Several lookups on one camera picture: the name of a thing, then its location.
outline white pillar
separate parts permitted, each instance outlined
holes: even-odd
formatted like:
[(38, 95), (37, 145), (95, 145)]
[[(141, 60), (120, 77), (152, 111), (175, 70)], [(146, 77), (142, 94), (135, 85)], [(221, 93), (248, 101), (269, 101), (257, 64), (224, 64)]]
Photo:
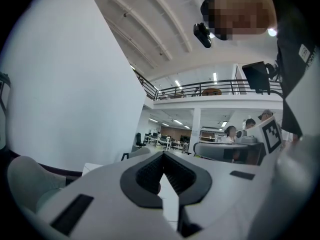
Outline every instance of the white pillar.
[(194, 145), (199, 142), (200, 119), (201, 119), (201, 108), (196, 107), (193, 111), (192, 132), (191, 132), (190, 146), (189, 146), (189, 153), (191, 153), (192, 155), (195, 154)]
[(132, 150), (146, 92), (94, 0), (32, 3), (0, 71), (11, 80), (6, 126), (15, 153), (82, 171)]

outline black metal railing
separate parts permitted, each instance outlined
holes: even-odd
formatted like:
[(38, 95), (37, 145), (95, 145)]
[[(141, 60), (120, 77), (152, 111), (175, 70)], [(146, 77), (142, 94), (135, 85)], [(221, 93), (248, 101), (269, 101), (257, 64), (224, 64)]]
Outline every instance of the black metal railing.
[[(270, 92), (282, 97), (282, 88), (280, 82), (270, 81)], [(154, 100), (178, 99), (197, 96), (215, 96), (215, 95), (246, 95), (247, 93), (256, 93), (251, 90), (246, 79), (232, 79), (220, 81), (197, 82), (185, 84), (176, 87), (162, 89), (156, 92)]]
[(134, 73), (138, 80), (140, 81), (143, 89), (145, 90), (146, 96), (150, 98), (151, 100), (156, 100), (158, 90), (154, 87), (152, 83), (150, 83), (147, 79), (145, 79), (141, 74), (139, 74), (136, 70), (134, 70)]

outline woman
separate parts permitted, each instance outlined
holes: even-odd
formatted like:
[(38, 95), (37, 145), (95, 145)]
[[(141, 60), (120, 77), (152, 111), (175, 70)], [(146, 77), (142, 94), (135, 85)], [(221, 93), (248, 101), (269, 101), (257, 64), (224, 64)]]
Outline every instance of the woman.
[(234, 138), (236, 136), (236, 127), (231, 125), (224, 131), (224, 133), (226, 134), (225, 143), (227, 144), (234, 143)]

